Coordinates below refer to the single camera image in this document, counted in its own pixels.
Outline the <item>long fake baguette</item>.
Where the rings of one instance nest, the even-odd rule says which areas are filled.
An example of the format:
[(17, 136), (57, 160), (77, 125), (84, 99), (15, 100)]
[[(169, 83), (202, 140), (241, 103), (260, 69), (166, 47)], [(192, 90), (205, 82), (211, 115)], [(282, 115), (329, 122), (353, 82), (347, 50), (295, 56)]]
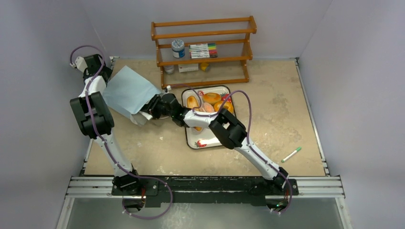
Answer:
[(189, 97), (187, 98), (187, 100), (186, 100), (186, 107), (187, 107), (187, 108), (190, 108), (190, 109), (197, 107), (196, 110), (198, 111), (198, 110), (199, 110), (199, 103), (198, 103), (196, 97), (194, 97), (194, 96), (189, 96)]

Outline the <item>glazed ring fake donut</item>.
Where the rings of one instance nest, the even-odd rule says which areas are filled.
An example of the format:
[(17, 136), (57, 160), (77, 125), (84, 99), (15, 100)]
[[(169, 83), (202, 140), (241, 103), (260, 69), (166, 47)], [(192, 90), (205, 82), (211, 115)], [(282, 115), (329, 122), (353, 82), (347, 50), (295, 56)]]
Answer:
[(228, 110), (230, 113), (234, 113), (234, 106), (229, 101), (218, 101), (217, 103), (214, 104), (213, 107), (216, 112), (218, 112), (220, 108), (224, 108)]

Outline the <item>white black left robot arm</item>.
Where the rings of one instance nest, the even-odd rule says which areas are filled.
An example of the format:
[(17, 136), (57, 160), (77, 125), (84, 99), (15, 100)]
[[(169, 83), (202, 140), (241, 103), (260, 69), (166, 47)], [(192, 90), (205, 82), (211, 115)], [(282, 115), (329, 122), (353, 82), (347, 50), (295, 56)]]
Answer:
[(83, 135), (103, 150), (114, 170), (113, 190), (137, 195), (142, 182), (131, 162), (124, 156), (114, 136), (112, 114), (102, 96), (112, 74), (99, 54), (78, 57), (73, 63), (83, 72), (84, 89), (70, 100), (70, 106)]

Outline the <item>orange bagel fake bread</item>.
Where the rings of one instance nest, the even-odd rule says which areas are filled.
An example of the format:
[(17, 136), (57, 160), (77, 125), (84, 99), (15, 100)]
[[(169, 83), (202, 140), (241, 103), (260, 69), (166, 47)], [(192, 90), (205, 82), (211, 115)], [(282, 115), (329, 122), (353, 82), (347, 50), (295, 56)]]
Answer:
[(221, 101), (221, 96), (217, 93), (206, 93), (202, 96), (205, 103), (215, 105), (217, 102)]

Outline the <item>light blue paper bag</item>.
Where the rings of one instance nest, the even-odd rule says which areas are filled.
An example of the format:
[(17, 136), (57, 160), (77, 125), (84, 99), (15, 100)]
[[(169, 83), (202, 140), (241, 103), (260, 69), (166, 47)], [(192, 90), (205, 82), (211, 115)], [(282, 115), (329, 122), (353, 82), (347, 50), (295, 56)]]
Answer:
[(144, 125), (152, 115), (141, 108), (162, 90), (137, 72), (124, 66), (108, 82), (103, 91), (106, 104), (136, 125)]

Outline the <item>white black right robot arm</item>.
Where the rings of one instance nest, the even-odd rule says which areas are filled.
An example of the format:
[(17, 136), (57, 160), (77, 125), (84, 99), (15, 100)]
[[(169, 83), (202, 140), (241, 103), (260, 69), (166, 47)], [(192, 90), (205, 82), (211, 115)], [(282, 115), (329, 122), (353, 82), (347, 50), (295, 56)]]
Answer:
[(174, 94), (167, 93), (153, 96), (141, 111), (155, 119), (168, 116), (180, 127), (210, 129), (222, 146), (239, 152), (256, 167), (274, 194), (280, 194), (287, 185), (291, 185), (288, 172), (272, 162), (251, 140), (249, 127), (245, 127), (223, 106), (218, 111), (207, 113), (199, 110), (201, 105), (200, 100), (193, 98), (192, 102), (183, 106)]

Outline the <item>pink sugared fake donut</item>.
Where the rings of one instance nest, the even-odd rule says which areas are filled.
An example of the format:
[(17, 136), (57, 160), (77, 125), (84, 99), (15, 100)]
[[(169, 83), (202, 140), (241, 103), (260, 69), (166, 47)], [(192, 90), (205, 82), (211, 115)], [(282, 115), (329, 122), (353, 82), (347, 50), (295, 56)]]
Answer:
[(204, 102), (202, 104), (201, 111), (206, 112), (206, 113), (213, 113), (213, 112), (215, 112), (215, 109), (211, 104)]

